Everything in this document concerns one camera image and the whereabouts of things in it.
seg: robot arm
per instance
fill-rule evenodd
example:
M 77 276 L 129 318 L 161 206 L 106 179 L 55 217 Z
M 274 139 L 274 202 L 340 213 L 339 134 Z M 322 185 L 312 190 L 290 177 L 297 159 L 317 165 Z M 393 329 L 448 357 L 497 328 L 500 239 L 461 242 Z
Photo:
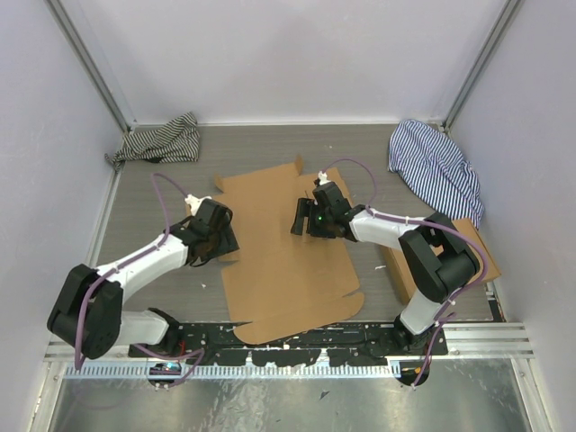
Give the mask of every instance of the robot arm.
M 138 290 L 164 273 L 201 264 L 239 248 L 228 207 L 210 197 L 189 195 L 191 216 L 170 227 L 147 246 L 121 260 L 95 269 L 74 267 L 60 291 L 48 320 L 48 329 L 76 343 L 78 316 L 86 292 L 107 275 L 88 304 L 81 352 L 87 358 L 104 355 L 114 345 L 146 344 L 168 355 L 178 349 L 179 323 L 161 310 L 122 311 L 122 305 Z
M 394 328 L 399 345 L 413 345 L 434 325 L 450 294 L 480 270 L 475 255 L 463 240 L 450 233 L 409 223 L 432 222 L 455 230 L 441 213 L 426 219 L 405 219 L 363 205 L 353 208 L 325 173 L 319 173 L 316 186 L 314 199 L 299 199 L 291 233 L 301 235 L 304 220 L 308 219 L 306 232 L 313 237 L 372 242 L 402 250 L 418 290 L 394 321 Z M 440 246 L 443 252 L 437 256 L 432 247 Z

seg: open cardboard box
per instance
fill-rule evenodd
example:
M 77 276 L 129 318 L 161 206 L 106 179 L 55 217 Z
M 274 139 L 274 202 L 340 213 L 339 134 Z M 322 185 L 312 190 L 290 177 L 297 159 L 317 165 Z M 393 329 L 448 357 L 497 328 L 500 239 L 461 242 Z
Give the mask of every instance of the open cardboard box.
M 480 237 L 478 230 L 474 227 L 472 221 L 470 219 L 458 219 L 453 220 L 452 223 L 459 232 L 480 246 L 483 252 L 486 254 L 486 257 L 488 258 L 488 272 L 482 279 L 482 282 L 487 283 L 500 277 L 500 269 L 498 268 L 496 261 L 494 261 L 490 251 L 484 244 L 484 241 Z M 436 255 L 438 255 L 440 252 L 442 252 L 442 248 L 436 247 Z M 472 252 L 476 255 L 478 261 L 480 261 L 480 271 L 476 274 L 475 277 L 472 278 L 471 282 L 480 276 L 480 273 L 483 269 L 480 256 L 474 249 L 472 249 Z M 400 300 L 403 304 L 408 304 L 414 295 L 414 292 L 416 291 L 416 284 L 414 283 L 414 279 L 412 279 L 412 274 L 410 273 L 410 269 L 404 254 L 401 250 L 392 249 L 390 247 L 382 247 L 382 254 L 384 255 L 389 274 L 394 281 L 394 285 L 398 295 L 400 296 Z
M 317 175 L 301 175 L 303 161 L 222 178 L 213 199 L 234 212 L 240 249 L 220 261 L 230 319 L 247 344 L 263 344 L 356 315 L 364 295 L 340 238 L 290 233 L 298 198 L 312 197 Z M 328 170 L 350 199 L 336 168 Z

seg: white wall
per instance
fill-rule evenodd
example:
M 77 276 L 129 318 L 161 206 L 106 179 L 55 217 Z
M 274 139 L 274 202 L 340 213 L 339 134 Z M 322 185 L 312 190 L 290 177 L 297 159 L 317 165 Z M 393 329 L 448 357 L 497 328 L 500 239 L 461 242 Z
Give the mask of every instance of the white wall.
M 454 127 L 482 228 L 566 430 L 576 424 L 576 4 L 526 2 Z
M 443 120 L 504 3 L 63 1 L 140 124 Z
M 120 130 L 48 8 L 0 2 L 0 429 L 32 414 L 46 320 L 86 259 Z

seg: cardboard box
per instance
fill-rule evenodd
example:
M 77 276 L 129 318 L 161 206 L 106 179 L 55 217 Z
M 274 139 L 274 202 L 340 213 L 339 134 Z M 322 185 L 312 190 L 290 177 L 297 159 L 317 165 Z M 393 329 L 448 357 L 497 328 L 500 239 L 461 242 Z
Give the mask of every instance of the cardboard box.
M 486 273 L 482 279 L 482 282 L 490 282 L 499 277 L 501 275 L 500 269 L 494 261 L 490 251 L 486 248 L 486 245 L 480 237 L 478 230 L 472 224 L 472 221 L 469 219 L 459 219 L 453 220 L 452 223 L 459 232 L 464 234 L 470 240 L 474 241 L 483 249 L 483 252 L 486 254 L 486 257 L 488 258 L 488 273 Z M 437 255 L 441 251 L 441 247 L 437 247 L 435 249 Z M 478 261 L 480 261 L 480 271 L 471 280 L 474 281 L 478 278 L 478 276 L 480 276 L 480 273 L 482 272 L 482 260 L 474 249 L 472 249 L 472 252 L 476 255 Z M 410 273 L 410 269 L 404 254 L 401 250 L 392 249 L 390 247 L 382 247 L 382 253 L 384 255 L 384 260 L 386 261 L 388 272 L 394 282 L 401 302 L 403 304 L 408 304 L 412 298 L 412 295 L 414 295 L 414 292 L 416 291 L 416 284 L 414 283 L 414 279 L 412 279 L 412 274 Z
M 298 198 L 312 196 L 316 174 L 301 175 L 302 158 L 291 164 L 222 178 L 213 199 L 234 212 L 240 250 L 223 256 L 222 269 L 234 333 L 247 344 L 263 344 L 357 314 L 364 295 L 342 239 L 290 233 Z M 336 168 L 328 171 L 349 199 Z

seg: striped cloth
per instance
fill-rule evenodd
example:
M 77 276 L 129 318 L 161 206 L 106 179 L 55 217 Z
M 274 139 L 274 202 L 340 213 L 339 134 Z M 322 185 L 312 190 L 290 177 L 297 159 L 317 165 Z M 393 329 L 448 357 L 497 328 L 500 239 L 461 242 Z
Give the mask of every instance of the striped cloth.
M 127 133 L 122 148 L 113 157 L 104 155 L 118 172 L 125 160 L 147 160 L 153 163 L 195 162 L 200 152 L 198 122 L 189 112 L 156 130 Z
M 389 169 L 414 194 L 451 219 L 470 218 L 478 228 L 484 213 L 480 182 L 456 144 L 425 123 L 406 120 L 390 138 Z

